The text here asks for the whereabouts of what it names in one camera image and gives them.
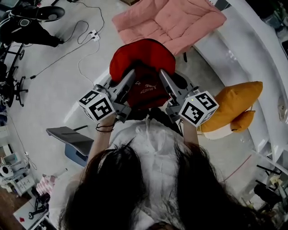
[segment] white floor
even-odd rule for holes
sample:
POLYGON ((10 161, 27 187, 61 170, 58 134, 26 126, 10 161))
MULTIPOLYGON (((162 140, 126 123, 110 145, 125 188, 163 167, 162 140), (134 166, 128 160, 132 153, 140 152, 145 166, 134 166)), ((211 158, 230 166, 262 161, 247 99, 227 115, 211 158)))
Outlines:
MULTIPOLYGON (((88 6, 99 6, 105 19, 105 27, 100 33, 99 51, 85 58, 80 65, 82 73, 90 80, 95 81, 103 73, 104 75, 107 73, 114 52, 123 45, 111 19, 128 6, 119 0, 83 1, 88 6)), ((102 26, 98 9, 86 8, 81 4, 68 3, 65 0, 60 0, 57 5, 66 10, 65 16, 59 21, 43 23, 43 26, 52 35, 56 34, 66 40, 79 20, 89 23, 88 31, 99 30, 102 26)), ((72 39, 57 48, 43 45, 25 48, 25 56, 23 60, 18 62, 19 69, 16 78, 20 79, 22 76, 30 77, 37 74, 59 57, 78 47, 77 37, 85 30, 86 25, 83 23, 78 26, 72 39)), ((84 93, 93 87, 89 80, 80 75, 77 63, 97 48, 97 43, 90 41, 52 65, 35 79, 26 80, 24 88, 29 89, 29 93, 22 95, 25 106, 21 107, 15 101, 8 111, 25 150, 38 168, 33 170, 34 177, 38 180, 43 173, 54 174, 63 168, 68 168, 73 173, 81 168, 65 157, 64 144, 48 136, 45 130, 60 126, 76 128, 88 124, 90 127, 80 132, 87 136, 93 135, 95 124, 92 124, 80 109, 75 107, 76 110, 74 110, 73 106, 84 93)), ((188 63, 185 63, 182 57, 177 57, 177 70, 189 76, 194 85, 200 85, 203 90, 209 90, 211 94, 216 95, 224 87, 217 75, 194 49, 191 49, 187 55, 188 63)), ((13 150, 23 154, 23 148, 10 117, 8 129, 13 150)), ((220 180, 227 178, 252 155, 227 180, 231 192, 239 196, 255 174, 259 173, 255 167, 258 159, 251 151, 253 146, 249 132, 234 133, 216 141, 210 141, 200 136, 199 140, 200 144, 210 152, 211 160, 219 173, 220 180)))

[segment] pink armchair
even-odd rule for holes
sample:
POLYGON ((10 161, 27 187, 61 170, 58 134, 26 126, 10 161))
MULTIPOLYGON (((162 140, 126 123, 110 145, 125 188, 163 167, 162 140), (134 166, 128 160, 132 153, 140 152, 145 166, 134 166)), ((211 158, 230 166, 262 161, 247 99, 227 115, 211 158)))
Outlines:
POLYGON ((225 20, 208 0, 141 0, 112 19, 125 44, 151 38, 174 55, 189 50, 225 20))

